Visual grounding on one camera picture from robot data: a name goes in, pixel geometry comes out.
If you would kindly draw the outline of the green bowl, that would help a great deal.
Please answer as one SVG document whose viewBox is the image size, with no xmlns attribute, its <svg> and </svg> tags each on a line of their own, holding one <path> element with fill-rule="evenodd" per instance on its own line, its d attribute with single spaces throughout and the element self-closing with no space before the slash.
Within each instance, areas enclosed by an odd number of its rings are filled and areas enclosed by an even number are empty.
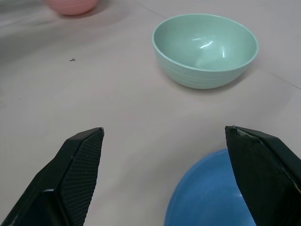
<svg viewBox="0 0 301 226">
<path fill-rule="evenodd" d="M 227 85 L 244 73 L 259 52 L 255 35 L 216 15 L 184 14 L 161 22 L 152 44 L 161 70 L 193 89 Z"/>
</svg>

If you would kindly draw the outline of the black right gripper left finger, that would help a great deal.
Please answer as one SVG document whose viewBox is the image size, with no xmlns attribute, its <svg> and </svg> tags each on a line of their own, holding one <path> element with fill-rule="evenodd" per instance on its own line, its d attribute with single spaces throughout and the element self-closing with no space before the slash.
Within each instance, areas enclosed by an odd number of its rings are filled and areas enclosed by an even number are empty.
<svg viewBox="0 0 301 226">
<path fill-rule="evenodd" d="M 97 182 L 103 137 L 103 128 L 93 128 L 67 139 L 0 226 L 83 226 Z"/>
</svg>

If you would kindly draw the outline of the pink bowl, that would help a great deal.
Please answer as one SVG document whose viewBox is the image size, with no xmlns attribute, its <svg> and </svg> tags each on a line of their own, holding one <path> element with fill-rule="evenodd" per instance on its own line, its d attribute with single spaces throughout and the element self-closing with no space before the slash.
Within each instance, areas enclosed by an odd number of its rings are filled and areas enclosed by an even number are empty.
<svg viewBox="0 0 301 226">
<path fill-rule="evenodd" d="M 56 13 L 78 16 L 92 10 L 99 0 L 43 0 Z"/>
</svg>

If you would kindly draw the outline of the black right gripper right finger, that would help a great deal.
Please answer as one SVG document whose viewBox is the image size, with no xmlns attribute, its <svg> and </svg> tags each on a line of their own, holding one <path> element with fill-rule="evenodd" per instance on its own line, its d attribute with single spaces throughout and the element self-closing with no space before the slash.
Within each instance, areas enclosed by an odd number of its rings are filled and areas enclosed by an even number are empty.
<svg viewBox="0 0 301 226">
<path fill-rule="evenodd" d="M 301 226 L 301 159 L 278 137 L 225 127 L 237 186 L 257 226 Z"/>
</svg>

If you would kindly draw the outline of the blue bowl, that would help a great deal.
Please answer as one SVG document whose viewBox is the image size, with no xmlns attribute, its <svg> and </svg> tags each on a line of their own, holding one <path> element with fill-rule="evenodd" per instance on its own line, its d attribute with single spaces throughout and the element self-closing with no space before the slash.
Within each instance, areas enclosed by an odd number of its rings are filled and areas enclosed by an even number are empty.
<svg viewBox="0 0 301 226">
<path fill-rule="evenodd" d="M 164 226 L 256 226 L 227 149 L 207 155 L 185 173 L 169 201 Z"/>
</svg>

